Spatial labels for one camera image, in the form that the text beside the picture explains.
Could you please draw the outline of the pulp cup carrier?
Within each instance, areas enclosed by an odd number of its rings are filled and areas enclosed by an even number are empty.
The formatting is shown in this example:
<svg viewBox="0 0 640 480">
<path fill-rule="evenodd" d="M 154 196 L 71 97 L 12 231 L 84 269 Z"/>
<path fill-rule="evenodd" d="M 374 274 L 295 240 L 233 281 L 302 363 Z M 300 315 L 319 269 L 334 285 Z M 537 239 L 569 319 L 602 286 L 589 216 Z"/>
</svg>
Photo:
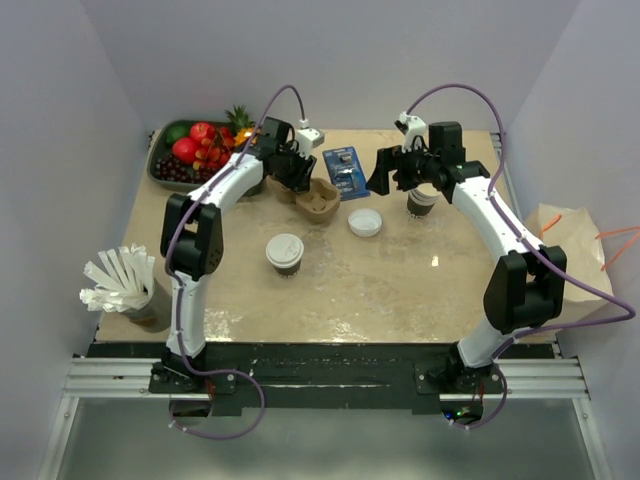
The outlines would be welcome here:
<svg viewBox="0 0 640 480">
<path fill-rule="evenodd" d="M 329 223 L 340 206 L 339 190 L 322 178 L 312 178 L 310 190 L 303 193 L 295 193 L 272 176 L 266 177 L 266 184 L 279 202 L 291 206 L 311 223 Z"/>
</svg>

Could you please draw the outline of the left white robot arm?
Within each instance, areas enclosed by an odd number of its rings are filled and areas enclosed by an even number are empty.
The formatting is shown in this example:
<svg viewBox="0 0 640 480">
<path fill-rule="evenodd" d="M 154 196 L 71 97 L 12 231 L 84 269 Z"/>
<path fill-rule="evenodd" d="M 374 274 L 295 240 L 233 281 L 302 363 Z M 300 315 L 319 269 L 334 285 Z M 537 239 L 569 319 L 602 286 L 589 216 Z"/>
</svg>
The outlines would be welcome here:
<svg viewBox="0 0 640 480">
<path fill-rule="evenodd" d="M 171 326 L 154 379 L 196 392 L 206 383 L 205 300 L 210 276 L 224 253 L 224 214 L 270 176 L 295 193 L 310 189 L 313 150 L 325 135 L 306 120 L 291 124 L 267 117 L 202 186 L 166 203 L 161 254 L 171 279 Z"/>
</svg>

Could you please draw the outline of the black paper coffee cup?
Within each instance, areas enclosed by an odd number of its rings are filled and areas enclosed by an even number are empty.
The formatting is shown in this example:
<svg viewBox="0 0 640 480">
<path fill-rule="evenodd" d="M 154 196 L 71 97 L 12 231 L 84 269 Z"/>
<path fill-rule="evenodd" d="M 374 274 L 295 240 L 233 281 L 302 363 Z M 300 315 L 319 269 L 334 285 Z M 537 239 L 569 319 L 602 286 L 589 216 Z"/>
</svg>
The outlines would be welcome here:
<svg viewBox="0 0 640 480">
<path fill-rule="evenodd" d="M 276 273 L 284 278 L 289 278 L 292 276 L 295 276 L 298 271 L 300 270 L 301 267 L 301 261 L 297 261 L 295 263 L 292 263 L 291 265 L 287 265 L 287 266 L 282 266 L 282 265 L 273 265 L 274 270 L 276 271 Z"/>
</svg>

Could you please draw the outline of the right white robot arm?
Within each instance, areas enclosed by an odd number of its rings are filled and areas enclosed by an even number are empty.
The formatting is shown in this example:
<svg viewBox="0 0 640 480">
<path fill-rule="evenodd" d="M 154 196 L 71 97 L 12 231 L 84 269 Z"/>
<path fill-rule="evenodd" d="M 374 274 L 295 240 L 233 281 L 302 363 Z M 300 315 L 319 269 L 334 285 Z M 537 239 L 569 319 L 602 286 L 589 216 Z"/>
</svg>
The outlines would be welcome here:
<svg viewBox="0 0 640 480">
<path fill-rule="evenodd" d="M 426 124 L 403 113 L 395 125 L 404 141 L 378 150 L 367 189 L 387 195 L 392 187 L 414 193 L 432 185 L 467 218 L 495 262 L 483 319 L 425 375 L 441 392 L 466 393 L 490 375 L 496 352 L 512 334 L 561 314 L 567 256 L 531 234 L 491 188 L 484 165 L 467 160 L 459 123 Z"/>
</svg>

